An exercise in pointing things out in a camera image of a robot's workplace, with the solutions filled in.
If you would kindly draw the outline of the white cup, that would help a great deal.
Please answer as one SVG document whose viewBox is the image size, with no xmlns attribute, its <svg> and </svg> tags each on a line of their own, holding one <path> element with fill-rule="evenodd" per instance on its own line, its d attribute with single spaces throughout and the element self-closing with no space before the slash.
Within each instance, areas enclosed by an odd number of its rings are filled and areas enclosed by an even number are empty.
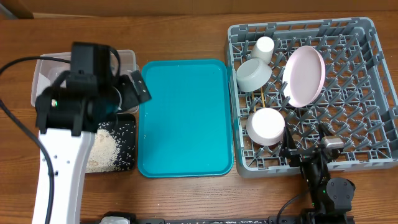
<svg viewBox="0 0 398 224">
<path fill-rule="evenodd" d="M 275 43 L 270 37 L 260 37 L 251 50 L 251 58 L 259 58 L 269 64 L 271 62 Z"/>
</svg>

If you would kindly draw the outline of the small pink plate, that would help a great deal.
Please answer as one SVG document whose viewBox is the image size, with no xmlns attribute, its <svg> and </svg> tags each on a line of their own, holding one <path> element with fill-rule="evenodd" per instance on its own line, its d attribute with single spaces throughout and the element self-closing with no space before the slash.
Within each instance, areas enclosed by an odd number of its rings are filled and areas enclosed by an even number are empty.
<svg viewBox="0 0 398 224">
<path fill-rule="evenodd" d="M 246 130 L 255 143 L 272 146 L 283 138 L 285 128 L 284 117 L 275 109 L 262 108 L 249 116 Z"/>
</svg>

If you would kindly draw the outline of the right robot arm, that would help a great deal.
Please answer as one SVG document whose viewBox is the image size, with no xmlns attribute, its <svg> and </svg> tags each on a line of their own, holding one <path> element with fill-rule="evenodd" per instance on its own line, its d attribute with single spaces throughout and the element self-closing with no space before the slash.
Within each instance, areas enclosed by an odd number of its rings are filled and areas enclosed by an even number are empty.
<svg viewBox="0 0 398 224">
<path fill-rule="evenodd" d="M 290 167 L 298 167 L 308 189 L 286 202 L 276 216 L 276 223 L 282 223 L 282 212 L 294 201 L 309 194 L 312 208 L 301 211 L 296 223 L 354 223 L 346 215 L 352 209 L 355 184 L 345 178 L 332 178 L 328 163 L 337 159 L 343 152 L 343 140 L 318 124 L 319 143 L 312 149 L 299 150 L 290 130 L 285 127 L 280 148 L 280 156 L 289 159 Z"/>
</svg>

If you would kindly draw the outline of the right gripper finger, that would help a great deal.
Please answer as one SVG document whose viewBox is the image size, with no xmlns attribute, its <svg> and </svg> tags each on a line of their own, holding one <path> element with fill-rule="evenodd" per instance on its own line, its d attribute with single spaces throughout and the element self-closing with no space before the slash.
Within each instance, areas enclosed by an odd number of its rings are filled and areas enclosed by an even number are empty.
<svg viewBox="0 0 398 224">
<path fill-rule="evenodd" d="M 294 143 L 293 137 L 287 126 L 284 127 L 284 133 L 282 137 L 282 145 L 280 147 L 280 152 L 289 152 L 290 150 L 296 150 L 297 146 Z"/>
<path fill-rule="evenodd" d="M 325 136 L 334 136 L 334 134 L 328 129 L 328 126 L 324 123 L 318 124 L 318 133 L 320 138 L 324 138 Z"/>
</svg>

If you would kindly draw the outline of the grey bowl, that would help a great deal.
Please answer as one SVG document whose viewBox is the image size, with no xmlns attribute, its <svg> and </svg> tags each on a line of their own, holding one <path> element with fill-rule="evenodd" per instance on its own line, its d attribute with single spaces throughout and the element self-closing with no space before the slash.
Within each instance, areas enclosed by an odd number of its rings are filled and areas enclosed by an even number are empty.
<svg viewBox="0 0 398 224">
<path fill-rule="evenodd" d="M 243 92 L 252 92 L 264 86 L 270 79 L 270 66 L 259 58 L 245 61 L 236 71 L 238 87 Z"/>
</svg>

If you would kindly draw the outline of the large pink plate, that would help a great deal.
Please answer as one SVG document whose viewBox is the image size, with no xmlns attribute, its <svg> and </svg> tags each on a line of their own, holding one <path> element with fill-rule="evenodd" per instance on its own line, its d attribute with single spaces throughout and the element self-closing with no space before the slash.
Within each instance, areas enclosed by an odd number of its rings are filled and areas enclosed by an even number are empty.
<svg viewBox="0 0 398 224">
<path fill-rule="evenodd" d="M 312 103 L 320 94 L 325 81 L 325 62 L 311 46 L 302 46 L 289 57 L 282 76 L 287 85 L 284 96 L 289 104 L 301 108 Z"/>
</svg>

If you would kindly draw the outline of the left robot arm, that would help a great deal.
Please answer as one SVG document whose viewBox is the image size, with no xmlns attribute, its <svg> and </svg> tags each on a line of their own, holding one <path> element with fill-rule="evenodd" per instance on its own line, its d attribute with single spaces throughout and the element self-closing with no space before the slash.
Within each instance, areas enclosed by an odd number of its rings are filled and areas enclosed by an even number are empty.
<svg viewBox="0 0 398 224">
<path fill-rule="evenodd" d="M 90 151 L 103 123 L 151 99 L 140 71 L 79 74 L 65 70 L 36 99 L 39 179 L 33 223 L 79 223 Z"/>
</svg>

